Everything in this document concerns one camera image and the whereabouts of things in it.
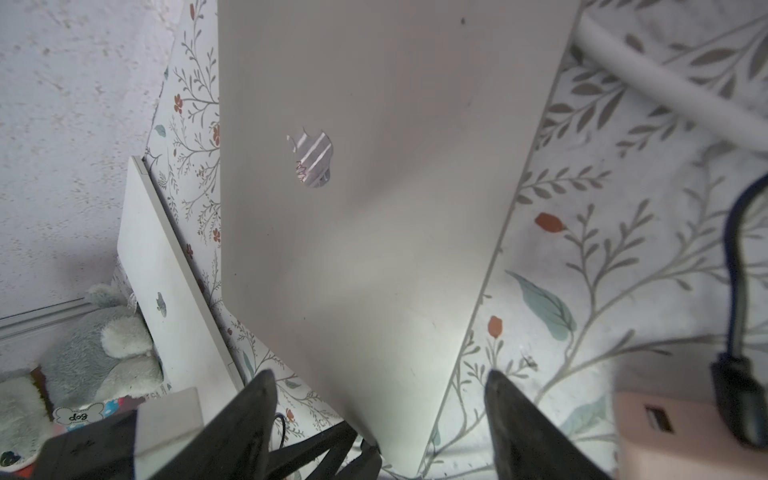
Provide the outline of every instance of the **usb port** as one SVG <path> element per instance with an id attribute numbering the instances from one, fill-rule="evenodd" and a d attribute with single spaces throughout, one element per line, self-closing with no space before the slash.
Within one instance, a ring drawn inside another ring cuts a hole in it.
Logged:
<path id="1" fill-rule="evenodd" d="M 674 433 L 667 412 L 661 407 L 645 406 L 645 414 L 648 417 L 650 427 L 658 432 Z"/>

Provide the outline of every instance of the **white wall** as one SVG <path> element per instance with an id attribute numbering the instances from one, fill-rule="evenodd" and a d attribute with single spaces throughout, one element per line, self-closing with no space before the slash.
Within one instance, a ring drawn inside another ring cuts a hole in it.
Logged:
<path id="1" fill-rule="evenodd" d="M 111 278 L 182 5 L 0 2 L 0 317 Z"/>

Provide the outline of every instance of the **black cable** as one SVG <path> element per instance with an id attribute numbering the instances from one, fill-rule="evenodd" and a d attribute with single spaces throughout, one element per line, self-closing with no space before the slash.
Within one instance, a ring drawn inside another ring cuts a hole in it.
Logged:
<path id="1" fill-rule="evenodd" d="M 741 259 L 741 223 L 752 201 L 768 187 L 768 174 L 751 184 L 733 205 L 723 231 L 725 263 L 730 276 L 730 318 L 725 353 L 710 365 L 717 411 L 736 439 L 755 449 L 768 449 L 768 406 L 763 386 L 752 376 L 752 363 L 742 356 L 747 318 L 747 278 Z"/>
<path id="2" fill-rule="evenodd" d="M 723 232 L 725 263 L 730 276 L 730 321 L 728 323 L 727 355 L 741 358 L 747 317 L 747 278 L 741 259 L 740 228 L 752 201 L 768 187 L 768 174 L 751 184 L 736 200 Z"/>
<path id="3" fill-rule="evenodd" d="M 283 431 L 280 433 L 280 446 L 277 447 L 278 449 L 281 449 L 286 442 L 286 416 L 282 413 L 276 413 L 275 420 L 277 419 L 280 419 L 280 421 L 283 423 Z"/>

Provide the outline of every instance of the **silver laptop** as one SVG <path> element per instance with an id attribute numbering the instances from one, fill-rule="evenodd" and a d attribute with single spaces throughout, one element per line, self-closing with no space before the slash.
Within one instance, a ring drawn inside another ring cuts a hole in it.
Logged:
<path id="1" fill-rule="evenodd" d="M 579 5 L 220 0 L 224 304 L 404 475 Z"/>

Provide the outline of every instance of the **black wire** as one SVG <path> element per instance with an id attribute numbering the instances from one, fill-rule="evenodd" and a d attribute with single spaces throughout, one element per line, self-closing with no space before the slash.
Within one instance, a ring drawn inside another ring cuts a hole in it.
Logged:
<path id="1" fill-rule="evenodd" d="M 741 222 L 752 201 L 768 187 L 768 174 L 751 184 L 733 205 L 723 231 L 725 264 L 730 276 L 730 321 L 728 323 L 727 355 L 741 358 L 747 314 L 747 284 L 741 259 Z"/>
<path id="2" fill-rule="evenodd" d="M 275 420 L 277 419 L 280 419 L 280 421 L 283 423 L 283 431 L 280 433 L 280 446 L 277 447 L 278 449 L 281 449 L 286 442 L 286 416 L 282 413 L 276 413 Z"/>

